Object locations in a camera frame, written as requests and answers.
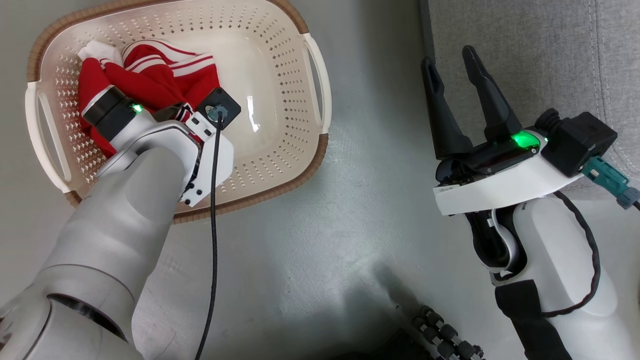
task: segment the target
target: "green led indicator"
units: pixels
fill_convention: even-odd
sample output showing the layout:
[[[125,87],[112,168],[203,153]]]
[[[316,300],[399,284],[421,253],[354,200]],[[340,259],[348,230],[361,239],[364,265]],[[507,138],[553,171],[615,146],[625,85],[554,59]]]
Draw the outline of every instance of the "green led indicator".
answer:
[[[511,138],[523,149],[540,147],[540,140],[527,131],[521,131],[515,135],[511,135]]]

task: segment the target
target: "laundry basket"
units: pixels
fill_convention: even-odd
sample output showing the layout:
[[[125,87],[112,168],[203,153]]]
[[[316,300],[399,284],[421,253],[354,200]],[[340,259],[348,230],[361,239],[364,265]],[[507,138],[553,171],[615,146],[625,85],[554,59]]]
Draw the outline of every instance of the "laundry basket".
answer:
[[[235,147],[235,169],[217,189],[218,213],[291,191],[315,173],[328,143],[331,90],[320,50],[288,0],[121,0],[58,20],[29,57],[31,142],[73,205],[106,160],[79,124],[82,63],[76,54],[91,40],[122,50],[144,39],[213,54],[222,87],[243,108],[225,130]],[[195,208],[179,204],[174,221],[205,218],[210,207],[208,199]]]

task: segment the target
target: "brown woven rim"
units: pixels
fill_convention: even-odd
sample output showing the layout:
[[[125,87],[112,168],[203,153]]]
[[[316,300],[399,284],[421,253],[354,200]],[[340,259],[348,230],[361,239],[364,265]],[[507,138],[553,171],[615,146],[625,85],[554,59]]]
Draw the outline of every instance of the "brown woven rim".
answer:
[[[117,13],[133,8],[140,8],[146,5],[170,3],[171,1],[172,0],[117,0],[113,1],[112,3],[104,4],[102,6],[96,6],[95,8],[79,10],[67,16],[61,17],[56,22],[49,25],[49,27],[45,29],[42,34],[40,34],[36,42],[33,44],[31,54],[29,55],[29,63],[27,65],[27,81],[31,82],[40,80],[40,66],[42,64],[44,53],[53,39],[65,29],[81,22],[112,13]],[[302,19],[302,16],[300,16],[300,13],[289,2],[289,0],[266,1],[269,1],[282,9],[282,11],[284,11],[291,18],[301,34],[306,34],[309,32],[307,23],[305,23],[304,19]]]
[[[298,176],[297,178],[289,181],[288,183],[284,183],[280,186],[277,186],[273,189],[269,189],[264,192],[257,193],[255,195],[245,197],[244,199],[228,202],[226,204],[220,204],[216,206],[216,215],[226,214],[226,213],[230,213],[231,211],[246,208],[247,206],[256,205],[260,202],[273,199],[274,197],[278,197],[284,193],[288,193],[299,188],[302,184],[306,183],[307,180],[311,179],[311,177],[320,168],[320,165],[322,165],[322,161],[324,160],[324,155],[326,154],[326,147],[328,144],[329,144],[329,135],[328,134],[320,135],[320,139],[318,141],[318,148],[316,150],[316,155],[314,155],[314,159],[311,161],[311,164],[307,167],[307,169],[302,174],[300,174],[300,176]],[[67,200],[69,201],[69,203],[73,205],[73,207],[75,208],[77,208],[78,205],[80,205],[80,202],[82,202],[82,198],[75,191],[66,193],[65,196],[67,197]],[[206,208],[206,209],[190,211],[188,213],[176,214],[173,218],[173,223],[183,224],[186,222],[201,220],[201,219],[210,218],[210,217],[211,217],[211,208]]]
[[[33,44],[33,48],[31,50],[31,54],[29,55],[29,62],[27,66],[27,81],[38,81],[40,80],[40,67],[42,66],[42,59],[44,54],[49,47],[49,44],[53,41],[56,36],[58,36],[65,29],[79,24],[84,21],[92,20],[97,17],[109,15],[112,13],[121,12],[128,9],[139,8],[146,5],[152,4],[160,4],[160,3],[170,3],[172,0],[117,0],[108,4],[104,4],[102,6],[96,6],[94,8],[89,8],[85,10],[79,10],[77,12],[71,13],[67,16],[64,16],[58,19],[56,22],[51,24],[45,31],[40,34],[36,42]],[[307,23],[305,23],[300,13],[296,10],[296,8],[289,2],[289,0],[265,0],[273,3],[278,6],[282,11],[284,11],[289,18],[296,25],[298,31],[301,34],[305,34],[309,32],[309,28],[307,27]],[[307,180],[309,180],[318,170],[320,164],[324,159],[324,155],[326,154],[326,147],[329,142],[328,135],[320,135],[318,148],[316,151],[316,155],[314,159],[311,161],[311,164],[307,167],[307,169],[296,179],[289,181],[283,185],[277,186],[276,188],[267,190],[265,192],[258,193],[256,195],[252,195],[246,197],[244,199],[240,199],[234,202],[229,202],[226,204],[222,204],[216,207],[216,215],[229,213],[231,211],[235,211],[241,208],[245,208],[247,206],[251,206],[257,204],[259,202],[263,202],[265,200],[272,199],[276,196],[282,195],[284,193],[290,192],[291,190],[296,189]],[[67,200],[73,207],[78,207],[80,202],[82,202],[82,198],[78,195],[77,192],[73,191],[70,193],[66,193],[65,196]],[[211,217],[211,209],[201,209],[195,210],[189,213],[178,214],[173,219],[174,224],[182,224],[185,222],[190,222],[194,220],[200,220],[203,218]]]

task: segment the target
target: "teal connector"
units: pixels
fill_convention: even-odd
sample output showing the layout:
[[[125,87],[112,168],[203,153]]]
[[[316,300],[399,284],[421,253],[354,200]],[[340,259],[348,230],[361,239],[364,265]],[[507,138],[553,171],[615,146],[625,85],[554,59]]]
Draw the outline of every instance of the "teal connector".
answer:
[[[584,165],[582,173],[615,196],[618,204],[625,209],[631,208],[640,199],[640,192],[628,186],[629,178],[599,156],[591,158]]]

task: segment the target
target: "gray floor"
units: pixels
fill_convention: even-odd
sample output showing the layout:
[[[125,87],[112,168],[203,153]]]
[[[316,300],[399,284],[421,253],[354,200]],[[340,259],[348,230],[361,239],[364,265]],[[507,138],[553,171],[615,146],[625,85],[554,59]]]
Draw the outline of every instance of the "gray floor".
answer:
[[[99,0],[0,3],[0,304],[27,286],[73,209],[46,178],[24,122],[24,73],[46,25]],[[488,359],[523,359],[461,217],[439,215],[412,0],[292,0],[323,51],[334,120],[307,184],[219,217],[218,299],[205,357],[326,359],[380,345],[420,304]],[[587,206],[603,264],[637,332],[640,227],[611,202]],[[606,216],[598,208],[608,209]],[[207,311],[210,223],[172,227],[134,317],[146,359],[191,359]]]

